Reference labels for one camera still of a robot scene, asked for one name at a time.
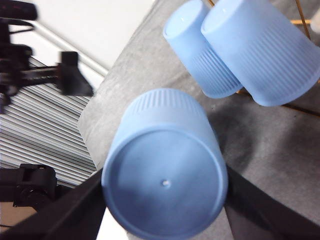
upside-down cup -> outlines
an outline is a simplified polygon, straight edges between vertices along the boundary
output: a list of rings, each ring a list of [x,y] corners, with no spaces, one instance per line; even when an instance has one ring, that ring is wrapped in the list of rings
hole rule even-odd
[[[176,89],[154,89],[125,111],[102,172],[111,214],[148,240],[186,239],[220,213],[228,177],[204,109]]]
[[[170,16],[163,36],[203,93],[218,99],[234,94],[242,85],[201,33],[208,12],[201,0],[186,2]]]
[[[201,32],[262,106],[291,102],[320,77],[320,48],[269,0],[220,0]]]

blurry black object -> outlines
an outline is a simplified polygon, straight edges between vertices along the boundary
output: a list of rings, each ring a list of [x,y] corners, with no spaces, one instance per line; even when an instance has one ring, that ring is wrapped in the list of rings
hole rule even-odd
[[[12,44],[10,35],[32,31],[34,26],[23,20],[37,18],[32,3],[0,1],[0,114],[11,103],[10,97],[23,87],[55,84],[63,95],[92,96],[93,89],[78,69],[78,53],[64,51],[57,66],[30,67],[32,49],[23,44]],[[9,31],[9,25],[27,26],[27,29]]]
[[[0,202],[13,202],[14,207],[32,207],[39,211],[71,189],[57,185],[56,172],[47,165],[0,168]]]
[[[32,3],[13,0],[0,1],[0,18],[34,21],[37,17],[37,9]]]
[[[227,168],[225,202],[235,240],[320,240],[320,226],[277,202]],[[11,227],[0,240],[95,240],[106,208],[102,169],[37,214]]]

corrugated metal panel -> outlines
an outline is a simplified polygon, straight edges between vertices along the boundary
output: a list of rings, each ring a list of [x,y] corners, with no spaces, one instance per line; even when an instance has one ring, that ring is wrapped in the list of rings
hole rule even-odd
[[[31,59],[32,66],[43,66]],[[45,164],[58,181],[78,185],[96,170],[77,123],[89,97],[63,96],[51,84],[22,89],[0,115],[0,167]]]

gray fabric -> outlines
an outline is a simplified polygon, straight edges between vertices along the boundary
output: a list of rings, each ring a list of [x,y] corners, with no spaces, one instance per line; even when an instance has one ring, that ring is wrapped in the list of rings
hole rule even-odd
[[[224,159],[232,168],[273,198],[320,224],[319,117],[283,106],[259,106],[246,95],[205,97],[162,37],[166,20],[183,2],[154,3],[82,112],[78,126],[97,168],[103,166],[121,117],[135,97],[154,88],[180,89],[205,108]],[[299,18],[295,1],[274,2],[288,17]],[[320,7],[318,0],[302,3],[307,17]],[[320,113],[318,85],[310,91],[312,94],[292,104]],[[225,212],[193,239],[233,239]]]

